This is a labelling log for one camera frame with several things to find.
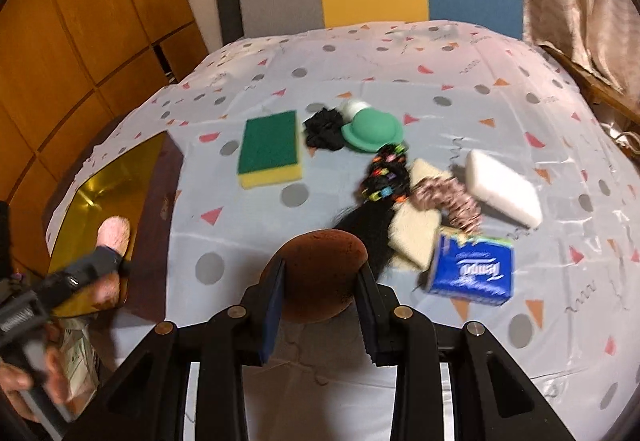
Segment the gray oval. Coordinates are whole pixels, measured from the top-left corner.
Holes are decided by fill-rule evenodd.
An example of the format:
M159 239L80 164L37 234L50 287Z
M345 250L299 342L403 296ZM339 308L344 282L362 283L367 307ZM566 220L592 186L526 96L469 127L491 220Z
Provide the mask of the gray oval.
M533 338L533 324L528 315L515 315L509 323L509 341L516 349L529 345Z
M225 261L217 253L205 253L196 262L196 278L204 285L215 284L225 272Z
M221 156L230 156L231 154L233 154L236 150L238 150L238 147L240 146L240 144L238 143L238 141L233 140L233 141L227 141L222 148L220 149L220 155Z
M580 202L580 206L585 212L593 212L593 204L591 203L590 196L582 194L578 197L578 202Z
M306 111L309 114L315 114L316 112L320 112L322 109L324 109L325 105L323 103L309 103L306 106Z
M309 198L309 189L303 183L285 186L280 192L280 201L288 208L296 208Z
M445 98L444 96L436 96L433 98L433 103L439 106L451 106L451 100L449 98Z
M605 410L611 403L611 400L616 395L616 391L618 390L618 384L613 383L609 390L605 393L602 400L600 401L600 410Z
M600 191L606 195L606 196L610 196L611 195L611 190L609 189L609 187L607 186L607 183L604 182L603 179L601 179L600 181L598 181L598 186L600 187Z

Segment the tempo tissue packet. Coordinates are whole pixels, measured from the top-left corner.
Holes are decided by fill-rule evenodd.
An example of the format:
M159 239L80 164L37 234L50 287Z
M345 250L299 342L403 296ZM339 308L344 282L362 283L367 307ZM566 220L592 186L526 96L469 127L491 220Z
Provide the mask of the tempo tissue packet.
M511 298L513 247L504 239L441 227L430 293L501 305Z

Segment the screw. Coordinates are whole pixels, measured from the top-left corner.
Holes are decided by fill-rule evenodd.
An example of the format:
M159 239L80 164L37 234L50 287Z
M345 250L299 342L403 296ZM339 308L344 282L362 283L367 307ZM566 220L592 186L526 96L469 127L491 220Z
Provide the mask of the screw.
M174 330L174 325L171 322L160 322L154 331L157 335L167 335Z
M226 314L229 315L229 318L242 318L246 315L246 309L242 306L232 306L229 307Z
M394 315L396 315L398 318L406 320L407 318L411 318L414 315L414 312L412 311L411 307L398 306L394 309Z
M482 336L485 331L484 326L480 322L469 322L466 325L466 330L473 334L473 336Z

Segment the green and yellow sponge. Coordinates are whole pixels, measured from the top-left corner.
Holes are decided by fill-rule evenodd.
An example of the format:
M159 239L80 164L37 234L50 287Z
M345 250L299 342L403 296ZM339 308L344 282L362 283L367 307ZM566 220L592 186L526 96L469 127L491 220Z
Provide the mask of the green and yellow sponge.
M299 143L295 110L247 120L238 162L242 188L301 179Z

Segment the patterned tablecloth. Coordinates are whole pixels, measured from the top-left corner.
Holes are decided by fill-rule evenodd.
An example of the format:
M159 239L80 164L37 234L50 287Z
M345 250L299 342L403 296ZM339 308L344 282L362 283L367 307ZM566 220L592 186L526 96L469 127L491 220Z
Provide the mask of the patterned tablecloth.
M400 119L410 158L450 169L478 148L537 187L545 219L538 230L498 214L485 218L485 234L514 240L514 296L503 306L427 294L416 273L393 266L381 282L434 322L485 323L575 437L599 439L640 379L640 305L633 297L640 290L640 182L552 58L482 27L369 23L216 51L95 148L54 214L49 247L80 183L169 129L185 162L167 319L179 326L206 321L239 301L281 244L331 227L353 206L371 158L349 149L303 150L299 182L242 190L236 165L244 122L291 109L303 121L350 96ZM119 317L118 359L149 329ZM268 366L245 372L250 436L388 439L395 372L370 364L353 309L327 323L283 324ZM193 435L193 396L192 385L186 439ZM446 424L451 433L450 415Z

